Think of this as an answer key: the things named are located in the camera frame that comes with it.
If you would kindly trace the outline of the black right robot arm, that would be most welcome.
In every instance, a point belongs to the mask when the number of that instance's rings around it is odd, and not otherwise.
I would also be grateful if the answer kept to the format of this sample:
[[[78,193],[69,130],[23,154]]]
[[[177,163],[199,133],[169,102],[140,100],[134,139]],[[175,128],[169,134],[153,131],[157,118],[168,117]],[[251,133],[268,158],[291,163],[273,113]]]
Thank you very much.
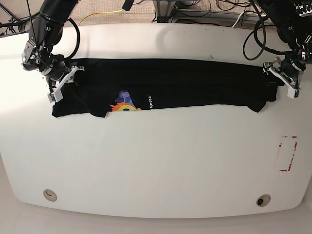
[[[80,46],[79,28],[70,18],[77,4],[77,0],[45,0],[39,10],[39,16],[31,20],[29,40],[22,53],[22,66],[26,71],[38,70],[47,79],[50,89],[69,74],[73,66],[70,60]],[[53,47],[60,42],[67,21],[76,30],[76,46],[67,57],[54,55]]]

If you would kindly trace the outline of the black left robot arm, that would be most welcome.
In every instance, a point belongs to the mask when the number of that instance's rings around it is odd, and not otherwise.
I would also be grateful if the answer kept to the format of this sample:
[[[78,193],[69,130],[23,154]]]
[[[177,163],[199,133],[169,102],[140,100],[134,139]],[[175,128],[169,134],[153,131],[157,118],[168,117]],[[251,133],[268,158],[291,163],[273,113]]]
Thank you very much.
[[[276,55],[272,62],[264,62],[263,70],[282,80],[288,87],[288,97],[296,98],[300,91],[301,76],[312,62],[312,2],[310,0],[252,0],[259,17],[251,36],[260,53]],[[266,24],[270,20],[279,38],[289,51],[277,51],[266,46]]]

